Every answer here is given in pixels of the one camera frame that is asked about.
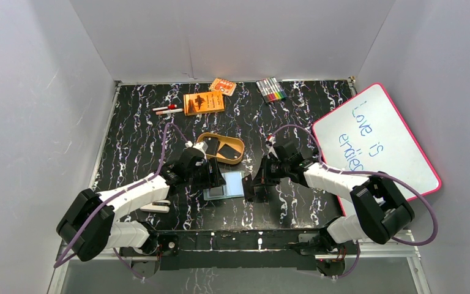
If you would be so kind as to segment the mint green card holder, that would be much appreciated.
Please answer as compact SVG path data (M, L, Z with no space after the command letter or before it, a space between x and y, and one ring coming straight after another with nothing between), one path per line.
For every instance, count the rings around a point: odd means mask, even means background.
M203 190L205 201L244 197L243 171L229 171L222 173L222 176L226 181L225 185Z

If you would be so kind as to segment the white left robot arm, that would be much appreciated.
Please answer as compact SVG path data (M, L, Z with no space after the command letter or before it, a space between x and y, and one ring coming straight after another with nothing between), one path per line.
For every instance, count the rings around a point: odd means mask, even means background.
M57 234L86 262L109 248L132 247L153 254L158 238L148 225L121 219L132 211L164 202L185 188L203 190L226 183L216 158L208 158L205 142L187 142L180 158L134 183L113 190L82 190L56 227Z

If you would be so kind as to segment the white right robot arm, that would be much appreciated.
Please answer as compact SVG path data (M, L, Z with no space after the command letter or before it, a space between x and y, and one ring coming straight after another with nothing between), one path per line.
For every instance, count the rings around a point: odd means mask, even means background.
M321 230L321 248L337 253L347 241L370 239L385 244L414 218L415 213L397 185L385 173L370 176L332 172L313 158L306 158L292 143L270 138L256 176L242 178L244 197L253 202L263 197L266 186L281 179L312 189L321 189L352 203L353 215L338 217Z

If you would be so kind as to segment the black credit card stack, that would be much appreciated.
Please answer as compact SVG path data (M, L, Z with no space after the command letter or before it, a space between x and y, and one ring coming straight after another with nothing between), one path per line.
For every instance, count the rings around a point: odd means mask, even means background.
M206 154L209 156L216 156L220 146L218 137L204 137L203 142L207 144Z

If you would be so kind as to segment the small orange card box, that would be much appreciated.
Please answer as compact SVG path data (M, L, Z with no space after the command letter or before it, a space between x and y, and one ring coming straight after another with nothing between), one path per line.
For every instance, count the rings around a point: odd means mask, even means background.
M232 96L237 84L233 81L216 78L210 85L210 91L221 92L225 96Z

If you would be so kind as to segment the orange oval tray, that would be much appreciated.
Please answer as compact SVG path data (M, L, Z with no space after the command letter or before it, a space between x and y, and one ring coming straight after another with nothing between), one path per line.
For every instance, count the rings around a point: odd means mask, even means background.
M206 154L206 159L216 158L217 162L236 165L242 161L245 145L240 138L205 132L196 139Z

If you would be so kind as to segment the white clip block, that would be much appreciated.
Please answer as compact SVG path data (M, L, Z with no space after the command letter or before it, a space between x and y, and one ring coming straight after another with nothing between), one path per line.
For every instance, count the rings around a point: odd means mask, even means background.
M168 213L170 211L170 204L169 200L159 200L142 206L140 210L149 213Z

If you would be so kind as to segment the orange book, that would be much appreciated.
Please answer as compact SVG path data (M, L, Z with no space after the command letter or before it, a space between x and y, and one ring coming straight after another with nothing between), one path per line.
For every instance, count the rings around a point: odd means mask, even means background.
M225 111L224 95L220 91L184 94L183 99L186 116Z

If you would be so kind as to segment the white marker pen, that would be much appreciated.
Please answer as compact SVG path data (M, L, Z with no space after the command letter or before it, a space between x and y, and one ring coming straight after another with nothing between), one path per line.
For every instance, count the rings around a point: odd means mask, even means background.
M181 113L183 111L184 111L183 108L175 108L175 109L167 109L167 110L157 111L155 114L156 115L165 115L165 114L171 114L171 113Z

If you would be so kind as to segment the red capped marker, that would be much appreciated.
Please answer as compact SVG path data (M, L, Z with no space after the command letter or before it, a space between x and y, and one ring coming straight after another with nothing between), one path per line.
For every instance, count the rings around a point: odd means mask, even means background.
M152 111L173 110L173 109L176 109L176 108L177 108L176 104L170 104L170 105L167 105L167 106L164 106L164 107L153 108Z

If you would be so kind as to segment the coloured marker pack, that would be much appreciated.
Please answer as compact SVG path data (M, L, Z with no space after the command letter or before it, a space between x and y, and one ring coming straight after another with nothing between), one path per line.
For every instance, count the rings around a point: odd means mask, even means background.
M263 101L267 104L284 100L288 97L285 90L275 77L258 80L256 81L256 85L263 97Z

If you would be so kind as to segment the pink framed whiteboard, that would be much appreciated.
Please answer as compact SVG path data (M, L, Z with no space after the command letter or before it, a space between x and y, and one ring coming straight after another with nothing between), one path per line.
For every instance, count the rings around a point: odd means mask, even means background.
M385 172L421 195L442 181L385 87L375 83L313 124L325 163L347 171Z

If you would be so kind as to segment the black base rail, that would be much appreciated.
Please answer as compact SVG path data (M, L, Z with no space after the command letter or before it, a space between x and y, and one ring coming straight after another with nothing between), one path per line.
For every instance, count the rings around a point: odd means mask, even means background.
M152 232L140 249L122 248L122 257L156 261L160 270L192 268L296 268L339 276L345 258L357 252L352 241L336 244L320 228L279 230L189 230Z

